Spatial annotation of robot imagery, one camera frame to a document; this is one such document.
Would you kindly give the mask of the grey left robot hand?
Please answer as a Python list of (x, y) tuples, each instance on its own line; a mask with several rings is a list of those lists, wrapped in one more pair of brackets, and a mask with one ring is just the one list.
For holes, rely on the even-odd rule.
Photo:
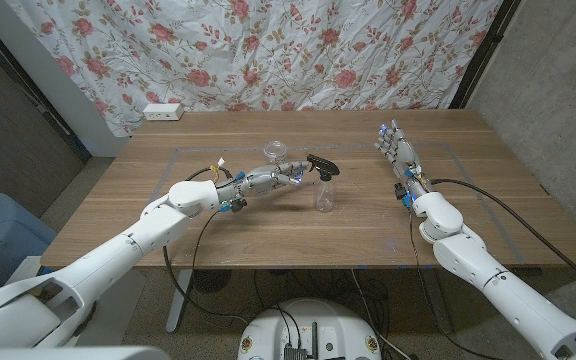
[(296, 161), (257, 167), (241, 179), (220, 188), (220, 198), (234, 200), (263, 196), (286, 185), (297, 186), (309, 166), (309, 161)]

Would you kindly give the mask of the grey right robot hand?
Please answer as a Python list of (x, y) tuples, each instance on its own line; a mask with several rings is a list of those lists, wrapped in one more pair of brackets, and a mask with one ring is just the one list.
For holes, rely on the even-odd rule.
[(374, 146), (391, 164), (400, 183), (400, 190), (396, 191), (397, 197), (406, 193), (416, 199), (432, 190), (418, 154), (395, 120), (392, 120), (391, 125), (380, 126)]

